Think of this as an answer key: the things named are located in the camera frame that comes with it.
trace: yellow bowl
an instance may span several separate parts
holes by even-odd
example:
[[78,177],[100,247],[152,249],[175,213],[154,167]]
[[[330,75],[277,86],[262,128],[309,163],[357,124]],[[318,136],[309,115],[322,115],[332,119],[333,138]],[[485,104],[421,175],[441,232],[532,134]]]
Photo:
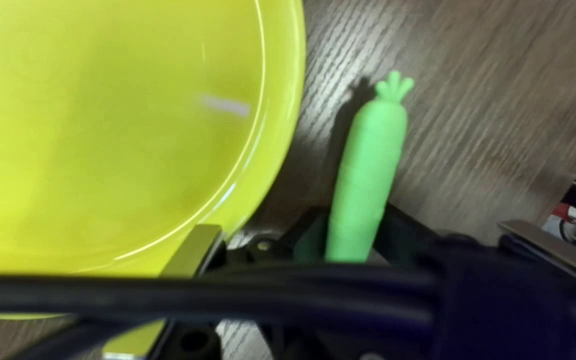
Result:
[[285,157],[299,0],[0,0],[0,275],[158,276]]

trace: wooden table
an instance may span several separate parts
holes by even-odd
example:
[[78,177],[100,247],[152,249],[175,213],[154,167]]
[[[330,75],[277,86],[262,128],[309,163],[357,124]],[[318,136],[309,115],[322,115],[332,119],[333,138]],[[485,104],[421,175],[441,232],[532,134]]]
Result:
[[[285,168],[254,219],[328,204],[351,112],[388,71],[416,81],[394,204],[495,241],[539,222],[576,175],[576,0],[305,0],[308,81]],[[54,323],[0,325],[0,357]]]

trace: black cable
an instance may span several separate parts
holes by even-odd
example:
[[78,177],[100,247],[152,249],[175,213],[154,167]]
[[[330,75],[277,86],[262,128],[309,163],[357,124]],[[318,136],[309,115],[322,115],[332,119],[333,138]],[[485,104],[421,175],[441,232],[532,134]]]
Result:
[[437,296],[437,279],[432,272],[398,271],[390,267],[357,267],[357,264],[259,264],[251,269],[220,271],[204,275],[204,279],[236,279],[259,282],[296,282],[296,285],[328,285],[354,286],[357,291],[404,293],[423,298]]
[[71,359],[139,325],[143,323],[78,321],[22,349],[12,360]]
[[47,342],[40,340],[13,360],[74,357],[154,318],[280,321],[319,331],[427,342],[432,336],[432,313],[427,309],[409,303],[398,305],[382,293],[365,298],[365,295],[357,296],[351,291],[340,296],[338,289],[330,291],[322,285],[318,285],[318,291],[293,285],[259,286],[251,285],[250,279],[241,282],[0,279],[0,313],[71,313],[103,318],[102,323],[84,323],[60,331]]

